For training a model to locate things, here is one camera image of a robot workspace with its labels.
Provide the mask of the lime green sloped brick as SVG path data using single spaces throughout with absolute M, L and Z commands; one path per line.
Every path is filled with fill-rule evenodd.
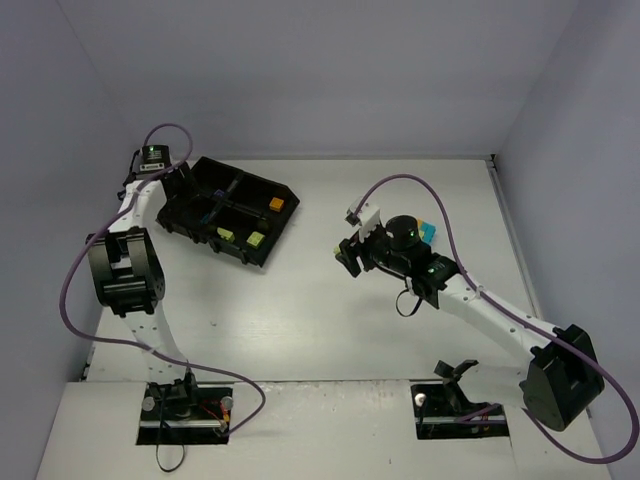
M 233 242 L 235 239 L 235 235 L 232 231 L 222 227 L 217 228 L 217 234 L 227 242 Z

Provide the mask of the transparent orange square brick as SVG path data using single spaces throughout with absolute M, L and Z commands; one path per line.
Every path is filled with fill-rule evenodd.
M 284 200 L 277 197 L 273 197 L 269 203 L 269 208 L 277 212 L 279 212 L 283 208 L 283 206 Z

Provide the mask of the lime green curved brick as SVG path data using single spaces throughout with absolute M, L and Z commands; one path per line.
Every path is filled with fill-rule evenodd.
M 266 236 L 258 231 L 252 232 L 246 240 L 246 243 L 249 247 L 253 249 L 258 249 L 264 242 Z

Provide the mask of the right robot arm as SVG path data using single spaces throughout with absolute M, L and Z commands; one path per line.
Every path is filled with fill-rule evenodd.
M 340 242 L 336 259 L 352 276 L 378 269 L 404 281 L 420 301 L 463 320 L 512 357 L 507 366 L 465 360 L 444 361 L 434 369 L 462 405 L 498 403 L 527 410 L 553 431 L 563 431 L 604 389 L 594 367 L 596 355 L 589 335 L 571 325 L 562 329 L 535 317 L 529 326 L 508 317 L 472 288 L 450 258 L 437 254 L 418 234 L 415 218 L 400 215 L 387 223 L 349 214 L 356 232 Z

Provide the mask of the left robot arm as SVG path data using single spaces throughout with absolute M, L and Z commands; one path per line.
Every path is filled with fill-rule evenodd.
M 88 259 L 100 304 L 122 318 L 144 346 L 148 383 L 143 410 L 158 420 L 184 420 L 196 403 L 196 383 L 166 319 L 166 281 L 149 232 L 166 200 L 162 181 L 151 176 L 170 161 L 166 145 L 141 148 L 119 218 L 91 246 Z

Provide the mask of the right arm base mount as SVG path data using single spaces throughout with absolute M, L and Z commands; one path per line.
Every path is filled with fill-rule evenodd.
M 459 386 L 463 375 L 478 365 L 465 360 L 453 367 L 439 361 L 434 373 L 439 381 L 413 383 L 410 393 L 418 440 L 479 440 L 510 436 L 504 409 L 471 402 Z

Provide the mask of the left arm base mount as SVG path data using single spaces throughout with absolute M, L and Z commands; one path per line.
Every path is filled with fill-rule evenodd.
M 230 385 L 202 385 L 194 399 L 162 400 L 160 390 L 144 391 L 137 446 L 226 445 L 233 409 Z

